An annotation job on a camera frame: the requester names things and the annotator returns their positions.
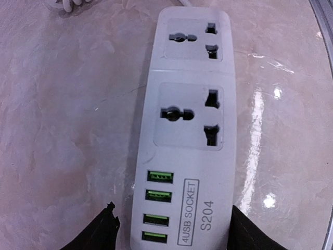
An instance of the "socket panel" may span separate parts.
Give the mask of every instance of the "socket panel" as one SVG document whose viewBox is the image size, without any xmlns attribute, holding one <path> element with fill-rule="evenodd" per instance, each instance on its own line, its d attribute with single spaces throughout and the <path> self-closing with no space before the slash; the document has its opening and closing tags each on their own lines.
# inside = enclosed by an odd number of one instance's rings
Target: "socket panel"
<svg viewBox="0 0 333 250">
<path fill-rule="evenodd" d="M 216 40 L 208 44 L 211 37 Z M 193 51 L 183 49 L 183 44 L 193 46 Z M 218 59 L 209 58 L 206 45 L 211 44 L 219 47 Z M 208 140 L 206 132 L 216 132 L 216 140 Z M 140 132 L 132 250 L 226 249 L 236 132 L 229 17 L 211 8 L 164 9 L 156 29 Z"/>
</svg>

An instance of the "white power strip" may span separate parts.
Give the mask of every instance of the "white power strip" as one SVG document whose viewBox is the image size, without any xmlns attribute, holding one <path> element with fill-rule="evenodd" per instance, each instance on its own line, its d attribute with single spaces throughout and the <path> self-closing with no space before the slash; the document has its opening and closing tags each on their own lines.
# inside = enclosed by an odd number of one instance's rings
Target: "white power strip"
<svg viewBox="0 0 333 250">
<path fill-rule="evenodd" d="M 226 249 L 236 130 L 228 15 L 211 8 L 164 9 L 142 118 L 132 250 Z"/>
</svg>

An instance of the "usb port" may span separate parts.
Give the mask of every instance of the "usb port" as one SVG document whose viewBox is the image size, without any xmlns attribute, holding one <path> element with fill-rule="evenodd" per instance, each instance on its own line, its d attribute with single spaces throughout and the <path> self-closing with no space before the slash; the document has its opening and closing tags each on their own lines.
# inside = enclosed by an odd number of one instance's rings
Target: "usb port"
<svg viewBox="0 0 333 250">
<path fill-rule="evenodd" d="M 156 202 L 171 202 L 171 192 L 146 190 L 146 199 Z"/>
<path fill-rule="evenodd" d="M 148 171 L 147 181 L 171 183 L 173 182 L 173 173 Z"/>
<path fill-rule="evenodd" d="M 168 235 L 162 233 L 142 232 L 142 239 L 144 241 L 166 243 L 168 240 Z"/>
<path fill-rule="evenodd" d="M 144 224 L 168 227 L 169 226 L 169 217 L 144 214 Z"/>
</svg>

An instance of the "white cable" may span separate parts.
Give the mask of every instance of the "white cable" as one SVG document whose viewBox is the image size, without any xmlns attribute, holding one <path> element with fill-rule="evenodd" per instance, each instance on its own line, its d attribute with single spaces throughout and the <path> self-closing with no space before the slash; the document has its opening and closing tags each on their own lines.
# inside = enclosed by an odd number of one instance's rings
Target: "white cable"
<svg viewBox="0 0 333 250">
<path fill-rule="evenodd" d="M 66 12 L 73 10 L 73 5 L 81 5 L 83 0 L 45 0 L 45 2 L 54 9 L 64 9 Z"/>
<path fill-rule="evenodd" d="M 181 2 L 184 6 L 192 7 L 192 4 L 189 2 L 189 0 L 179 0 L 179 2 Z"/>
</svg>

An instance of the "power outlet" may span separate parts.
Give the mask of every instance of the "power outlet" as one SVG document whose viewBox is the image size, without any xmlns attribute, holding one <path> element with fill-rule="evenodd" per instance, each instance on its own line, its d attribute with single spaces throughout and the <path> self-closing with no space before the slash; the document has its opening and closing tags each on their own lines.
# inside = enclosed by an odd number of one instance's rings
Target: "power outlet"
<svg viewBox="0 0 333 250">
<path fill-rule="evenodd" d="M 226 249 L 236 130 L 228 15 L 211 8 L 164 9 L 142 117 L 132 250 Z"/>
<path fill-rule="evenodd" d="M 173 18 L 168 21 L 164 55 L 168 59 L 222 60 L 218 20 Z"/>
<path fill-rule="evenodd" d="M 223 89 L 218 85 L 161 84 L 154 143 L 157 146 L 220 150 L 223 143 Z"/>
</svg>

